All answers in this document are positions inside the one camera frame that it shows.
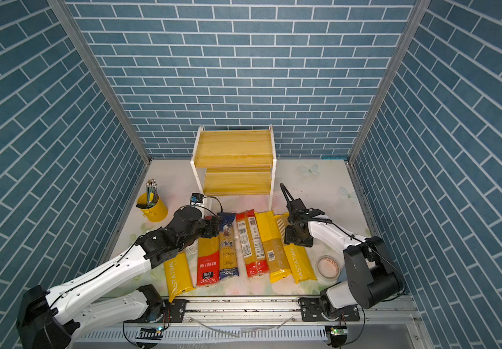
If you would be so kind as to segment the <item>plain yellow pasta package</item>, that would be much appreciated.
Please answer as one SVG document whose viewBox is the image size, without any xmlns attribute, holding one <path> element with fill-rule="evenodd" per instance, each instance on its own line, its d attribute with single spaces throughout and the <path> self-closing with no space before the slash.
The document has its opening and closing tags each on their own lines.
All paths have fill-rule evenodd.
<svg viewBox="0 0 502 349">
<path fill-rule="evenodd" d="M 272 284 L 291 275 L 281 234 L 272 211 L 255 214 Z"/>
</svg>

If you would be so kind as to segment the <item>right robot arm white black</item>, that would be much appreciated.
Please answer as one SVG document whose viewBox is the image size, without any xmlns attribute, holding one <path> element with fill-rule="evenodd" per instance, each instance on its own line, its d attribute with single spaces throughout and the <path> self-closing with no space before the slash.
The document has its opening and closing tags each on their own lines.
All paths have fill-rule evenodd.
<svg viewBox="0 0 502 349">
<path fill-rule="evenodd" d="M 341 317 L 346 308 L 369 309 L 392 300 L 405 290 L 403 277 L 382 238 L 352 233 L 329 219 L 320 209 L 307 208 L 301 199 L 287 199 L 289 212 L 284 242 L 312 247 L 317 239 L 343 254 L 346 281 L 321 291 L 324 317 Z"/>
</svg>

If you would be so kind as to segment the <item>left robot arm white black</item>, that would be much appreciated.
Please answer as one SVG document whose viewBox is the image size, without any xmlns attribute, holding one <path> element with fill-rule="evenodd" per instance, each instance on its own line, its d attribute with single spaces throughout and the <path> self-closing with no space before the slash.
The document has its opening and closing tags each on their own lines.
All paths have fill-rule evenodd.
<svg viewBox="0 0 502 349">
<path fill-rule="evenodd" d="M 79 337 L 124 322 L 169 321 L 164 300 L 149 284 L 126 296 L 100 298 L 124 282 L 177 257 L 199 238 L 218 236 L 220 218 L 183 206 L 165 226 L 141 235 L 126 251 L 85 274 L 23 296 L 16 327 L 24 348 L 68 348 Z"/>
</svg>

